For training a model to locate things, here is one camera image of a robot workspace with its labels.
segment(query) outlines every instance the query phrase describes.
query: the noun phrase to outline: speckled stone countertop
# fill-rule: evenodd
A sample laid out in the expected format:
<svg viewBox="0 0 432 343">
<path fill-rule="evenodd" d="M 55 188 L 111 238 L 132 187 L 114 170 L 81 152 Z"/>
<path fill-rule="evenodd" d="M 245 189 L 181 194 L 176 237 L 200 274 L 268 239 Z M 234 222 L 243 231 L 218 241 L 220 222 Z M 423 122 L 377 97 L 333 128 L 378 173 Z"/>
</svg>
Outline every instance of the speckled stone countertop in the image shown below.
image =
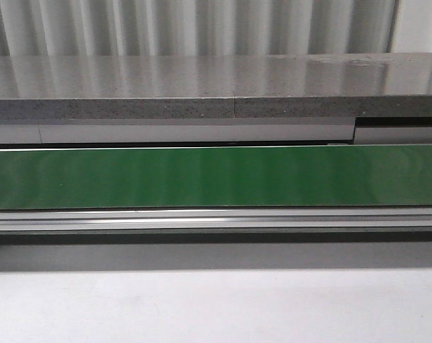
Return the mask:
<svg viewBox="0 0 432 343">
<path fill-rule="evenodd" d="M 0 56 L 0 121 L 432 116 L 432 54 Z"/>
</svg>

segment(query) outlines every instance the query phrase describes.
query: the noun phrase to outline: white surface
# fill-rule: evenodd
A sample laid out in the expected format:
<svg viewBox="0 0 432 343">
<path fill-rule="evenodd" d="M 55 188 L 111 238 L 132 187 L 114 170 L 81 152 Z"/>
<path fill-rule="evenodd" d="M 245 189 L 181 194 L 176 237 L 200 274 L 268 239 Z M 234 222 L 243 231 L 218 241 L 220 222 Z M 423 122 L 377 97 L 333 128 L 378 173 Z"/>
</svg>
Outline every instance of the white surface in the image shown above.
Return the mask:
<svg viewBox="0 0 432 343">
<path fill-rule="evenodd" d="M 0 342 L 432 342 L 432 269 L 0 273 Z"/>
</svg>

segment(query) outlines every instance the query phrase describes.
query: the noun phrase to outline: corrugated panel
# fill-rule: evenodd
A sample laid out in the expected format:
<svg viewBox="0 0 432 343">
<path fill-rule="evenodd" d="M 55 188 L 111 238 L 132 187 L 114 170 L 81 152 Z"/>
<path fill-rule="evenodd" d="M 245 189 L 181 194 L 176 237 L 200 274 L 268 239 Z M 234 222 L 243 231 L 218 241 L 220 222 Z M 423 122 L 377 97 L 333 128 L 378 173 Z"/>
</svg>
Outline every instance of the corrugated panel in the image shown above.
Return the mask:
<svg viewBox="0 0 432 343">
<path fill-rule="evenodd" d="M 432 0 L 0 0 L 0 55 L 432 52 Z"/>
</svg>

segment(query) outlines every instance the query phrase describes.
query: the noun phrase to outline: metal trim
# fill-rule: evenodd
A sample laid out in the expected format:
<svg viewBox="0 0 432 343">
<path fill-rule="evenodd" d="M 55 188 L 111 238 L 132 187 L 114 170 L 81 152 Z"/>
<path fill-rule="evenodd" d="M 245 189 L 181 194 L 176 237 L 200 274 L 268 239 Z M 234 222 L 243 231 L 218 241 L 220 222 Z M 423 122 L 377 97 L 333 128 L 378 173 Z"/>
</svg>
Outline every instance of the metal trim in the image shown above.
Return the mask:
<svg viewBox="0 0 432 343">
<path fill-rule="evenodd" d="M 212 229 L 211 232 L 432 231 L 432 207 L 337 209 L 160 209 L 0 212 L 0 232 Z"/>
<path fill-rule="evenodd" d="M 354 118 L 42 121 L 0 124 L 0 144 L 348 141 Z"/>
</svg>

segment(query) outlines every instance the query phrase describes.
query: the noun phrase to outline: green panel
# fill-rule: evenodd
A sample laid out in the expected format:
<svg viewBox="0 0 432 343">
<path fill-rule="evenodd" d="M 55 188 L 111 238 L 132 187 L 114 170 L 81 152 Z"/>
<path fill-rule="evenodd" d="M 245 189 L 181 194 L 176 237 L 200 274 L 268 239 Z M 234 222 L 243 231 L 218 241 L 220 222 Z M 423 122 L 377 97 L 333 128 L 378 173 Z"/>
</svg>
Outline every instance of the green panel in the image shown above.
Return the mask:
<svg viewBox="0 0 432 343">
<path fill-rule="evenodd" d="M 432 145 L 0 151 L 0 209 L 432 205 Z"/>
</svg>

